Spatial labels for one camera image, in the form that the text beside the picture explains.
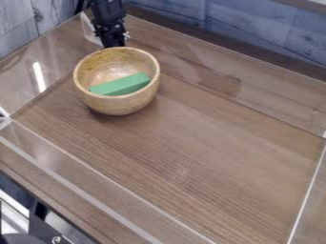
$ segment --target wooden bowl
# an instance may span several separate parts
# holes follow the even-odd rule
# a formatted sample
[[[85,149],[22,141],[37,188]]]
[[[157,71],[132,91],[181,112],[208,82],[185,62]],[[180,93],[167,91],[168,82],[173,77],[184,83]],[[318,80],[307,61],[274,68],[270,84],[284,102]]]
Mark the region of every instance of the wooden bowl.
[[[151,81],[131,94],[108,96],[89,92],[89,86],[109,82],[133,73],[144,72]],[[139,111],[152,100],[159,87],[160,68],[156,59],[145,51],[112,48],[96,51],[77,64],[73,82],[85,104],[97,112],[125,115]]]

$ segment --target bowl rim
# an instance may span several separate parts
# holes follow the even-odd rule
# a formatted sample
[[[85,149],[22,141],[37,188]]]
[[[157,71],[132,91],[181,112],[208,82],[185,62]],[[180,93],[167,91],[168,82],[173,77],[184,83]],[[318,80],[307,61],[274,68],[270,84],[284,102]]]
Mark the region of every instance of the bowl rim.
[[[151,79],[149,83],[137,91],[132,92],[132,93],[128,93],[125,95],[99,95],[99,94],[95,94],[92,93],[91,91],[88,91],[81,85],[80,85],[80,82],[77,80],[77,71],[80,69],[80,66],[81,64],[93,56],[96,55],[97,53],[103,52],[103,51],[109,51],[109,50],[133,50],[133,51],[137,51],[137,52],[141,52],[152,61],[155,67],[156,67],[156,73],[155,73],[155,76],[153,78]],[[75,83],[75,86],[77,87],[77,89],[85,93],[87,95],[92,96],[92,97],[97,97],[97,98],[108,98],[108,99],[123,99],[128,96],[132,96],[132,95],[136,95],[137,93],[141,93],[149,86],[153,85],[153,83],[156,82],[157,78],[159,78],[159,74],[160,74],[160,66],[159,66],[159,63],[157,63],[157,60],[156,58],[147,52],[147,51],[143,51],[140,49],[135,49],[135,48],[131,48],[131,47],[115,47],[115,48],[108,48],[108,49],[100,49],[95,52],[92,52],[91,54],[88,54],[77,63],[76,67],[75,67],[75,70],[73,70],[73,76],[72,76],[72,79],[73,79],[73,83]]]

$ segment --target green sponge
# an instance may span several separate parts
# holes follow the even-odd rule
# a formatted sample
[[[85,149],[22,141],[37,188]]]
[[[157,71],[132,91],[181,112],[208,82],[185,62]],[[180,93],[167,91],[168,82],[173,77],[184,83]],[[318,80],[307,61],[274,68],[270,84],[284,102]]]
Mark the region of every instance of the green sponge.
[[[140,90],[148,83],[148,76],[143,72],[139,72],[124,78],[89,87],[89,91],[97,95],[125,95]]]

